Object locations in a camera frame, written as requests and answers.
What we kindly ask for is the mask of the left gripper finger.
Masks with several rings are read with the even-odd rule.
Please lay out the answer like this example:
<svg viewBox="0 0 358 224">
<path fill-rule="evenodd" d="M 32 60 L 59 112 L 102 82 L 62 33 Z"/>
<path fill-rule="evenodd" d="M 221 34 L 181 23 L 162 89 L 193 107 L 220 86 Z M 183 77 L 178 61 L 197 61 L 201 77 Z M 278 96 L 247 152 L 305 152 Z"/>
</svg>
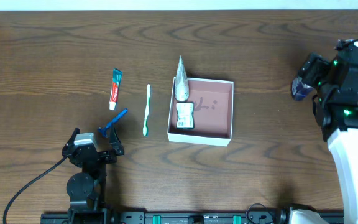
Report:
<svg viewBox="0 0 358 224">
<path fill-rule="evenodd" d="M 113 150 L 121 150 L 122 149 L 122 143 L 117 136 L 115 126 L 110 127 L 109 143 Z"/>
<path fill-rule="evenodd" d="M 69 138 L 69 140 L 67 141 L 67 146 L 72 146 L 74 145 L 74 141 L 76 138 L 76 135 L 80 133 L 80 129 L 79 128 L 75 128 L 71 137 Z"/>
</svg>

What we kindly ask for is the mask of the green white toothbrush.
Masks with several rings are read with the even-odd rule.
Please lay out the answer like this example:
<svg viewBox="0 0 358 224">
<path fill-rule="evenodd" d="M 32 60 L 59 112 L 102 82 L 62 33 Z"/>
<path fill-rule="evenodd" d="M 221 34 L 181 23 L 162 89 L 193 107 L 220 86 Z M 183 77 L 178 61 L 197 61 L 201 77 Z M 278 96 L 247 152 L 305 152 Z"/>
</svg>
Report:
<svg viewBox="0 0 358 224">
<path fill-rule="evenodd" d="M 143 125 L 143 135 L 146 136 L 148 134 L 147 120 L 150 113 L 150 97 L 151 97 L 151 86 L 147 85 L 146 91 L 146 106 L 145 106 L 145 116 L 144 116 L 144 125 Z"/>
</svg>

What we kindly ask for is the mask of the blue pump bottle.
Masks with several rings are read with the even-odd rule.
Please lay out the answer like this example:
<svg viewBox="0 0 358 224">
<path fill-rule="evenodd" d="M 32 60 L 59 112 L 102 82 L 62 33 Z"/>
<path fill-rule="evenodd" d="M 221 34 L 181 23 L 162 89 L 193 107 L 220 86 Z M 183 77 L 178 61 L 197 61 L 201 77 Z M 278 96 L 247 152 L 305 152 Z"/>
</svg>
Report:
<svg viewBox="0 0 358 224">
<path fill-rule="evenodd" d="M 291 84 L 291 96 L 295 101 L 303 100 L 307 95 L 309 95 L 314 88 L 303 83 L 303 79 L 299 76 L 296 76 Z"/>
</svg>

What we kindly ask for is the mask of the red green toothpaste tube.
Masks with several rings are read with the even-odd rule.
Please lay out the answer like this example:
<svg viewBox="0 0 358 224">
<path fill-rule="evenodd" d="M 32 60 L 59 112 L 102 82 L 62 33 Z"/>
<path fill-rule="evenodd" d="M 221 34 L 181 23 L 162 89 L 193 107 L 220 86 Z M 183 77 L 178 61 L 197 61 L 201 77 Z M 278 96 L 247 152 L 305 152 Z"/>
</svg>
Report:
<svg viewBox="0 0 358 224">
<path fill-rule="evenodd" d="M 118 69 L 113 70 L 112 74 L 112 85 L 111 85 L 111 95 L 109 99 L 109 109 L 114 111 L 117 105 L 117 98 L 119 93 L 119 86 L 121 84 L 122 72 Z"/>
</svg>

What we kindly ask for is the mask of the green white packet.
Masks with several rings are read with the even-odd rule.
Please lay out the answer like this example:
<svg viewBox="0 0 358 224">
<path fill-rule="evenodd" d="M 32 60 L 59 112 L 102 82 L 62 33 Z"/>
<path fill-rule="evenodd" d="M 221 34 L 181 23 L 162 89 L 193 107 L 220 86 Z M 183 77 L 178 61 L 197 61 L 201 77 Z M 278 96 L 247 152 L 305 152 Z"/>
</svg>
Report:
<svg viewBox="0 0 358 224">
<path fill-rule="evenodd" d="M 193 129 L 194 117 L 193 117 L 193 103 L 177 103 L 177 129 Z"/>
</svg>

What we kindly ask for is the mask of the white cream tube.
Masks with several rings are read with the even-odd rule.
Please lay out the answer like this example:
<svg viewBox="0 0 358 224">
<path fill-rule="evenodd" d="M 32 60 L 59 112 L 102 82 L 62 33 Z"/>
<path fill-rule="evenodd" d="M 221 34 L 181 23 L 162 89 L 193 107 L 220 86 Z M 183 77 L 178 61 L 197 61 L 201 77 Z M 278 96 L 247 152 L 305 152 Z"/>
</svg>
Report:
<svg viewBox="0 0 358 224">
<path fill-rule="evenodd" d="M 190 95 L 188 77 L 181 56 L 179 57 L 177 74 L 175 77 L 174 94 L 177 101 L 186 101 Z"/>
</svg>

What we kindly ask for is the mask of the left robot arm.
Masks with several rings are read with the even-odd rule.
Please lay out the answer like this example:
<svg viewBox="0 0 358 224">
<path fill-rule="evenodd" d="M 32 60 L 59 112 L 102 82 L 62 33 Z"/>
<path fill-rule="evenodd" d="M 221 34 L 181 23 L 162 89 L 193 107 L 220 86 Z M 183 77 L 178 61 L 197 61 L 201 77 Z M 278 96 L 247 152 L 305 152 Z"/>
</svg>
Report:
<svg viewBox="0 0 358 224">
<path fill-rule="evenodd" d="M 66 223 L 119 223 L 118 213 L 105 202 L 106 165 L 116 163 L 117 157 L 124 155 L 124 146 L 115 127 L 111 127 L 108 139 L 111 149 L 98 151 L 94 134 L 81 134 L 75 128 L 63 147 L 62 156 L 81 169 L 67 182 L 70 208 Z"/>
</svg>

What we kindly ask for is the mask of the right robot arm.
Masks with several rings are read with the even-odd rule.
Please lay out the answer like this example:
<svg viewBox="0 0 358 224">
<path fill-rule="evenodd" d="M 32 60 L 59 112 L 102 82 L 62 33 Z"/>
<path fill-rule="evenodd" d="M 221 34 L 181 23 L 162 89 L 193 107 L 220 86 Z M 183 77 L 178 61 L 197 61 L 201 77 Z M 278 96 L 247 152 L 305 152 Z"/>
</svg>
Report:
<svg viewBox="0 0 358 224">
<path fill-rule="evenodd" d="M 328 61 L 311 53 L 291 85 L 300 101 L 311 91 L 313 115 L 336 165 L 345 223 L 358 223 L 358 42 Z"/>
</svg>

